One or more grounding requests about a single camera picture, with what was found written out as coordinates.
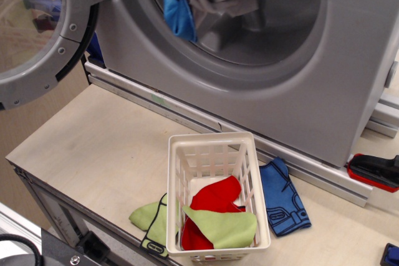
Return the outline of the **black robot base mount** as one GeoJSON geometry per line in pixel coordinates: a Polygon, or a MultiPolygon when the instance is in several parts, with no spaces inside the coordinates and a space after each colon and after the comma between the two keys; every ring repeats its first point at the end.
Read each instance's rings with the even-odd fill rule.
{"type": "Polygon", "coordinates": [[[101,265],[110,253],[110,248],[93,233],[84,237],[76,247],[41,229],[34,232],[2,232],[1,241],[26,251],[2,257],[1,265],[101,265]]]}

